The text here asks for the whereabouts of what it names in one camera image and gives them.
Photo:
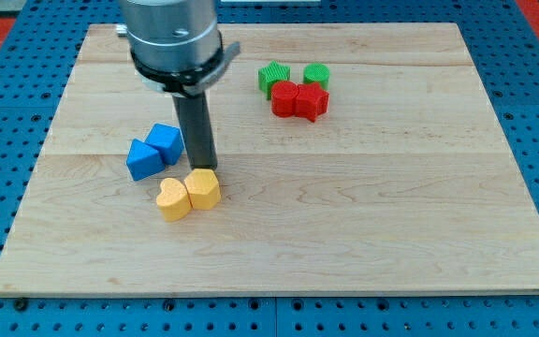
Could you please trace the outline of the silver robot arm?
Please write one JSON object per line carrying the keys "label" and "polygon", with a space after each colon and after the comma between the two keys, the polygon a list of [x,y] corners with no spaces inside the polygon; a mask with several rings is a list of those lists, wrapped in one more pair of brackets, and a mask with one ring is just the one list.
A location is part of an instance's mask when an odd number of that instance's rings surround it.
{"label": "silver robot arm", "polygon": [[138,73],[172,95],[193,169],[216,169],[206,91],[240,52],[224,48],[213,0],[120,0]]}

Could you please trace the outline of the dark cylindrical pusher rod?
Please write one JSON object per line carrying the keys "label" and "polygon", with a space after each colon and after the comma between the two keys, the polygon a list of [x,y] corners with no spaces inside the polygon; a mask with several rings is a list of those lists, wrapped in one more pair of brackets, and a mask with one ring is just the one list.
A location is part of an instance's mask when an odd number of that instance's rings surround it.
{"label": "dark cylindrical pusher rod", "polygon": [[217,156],[206,95],[173,96],[173,103],[190,167],[215,170]]}

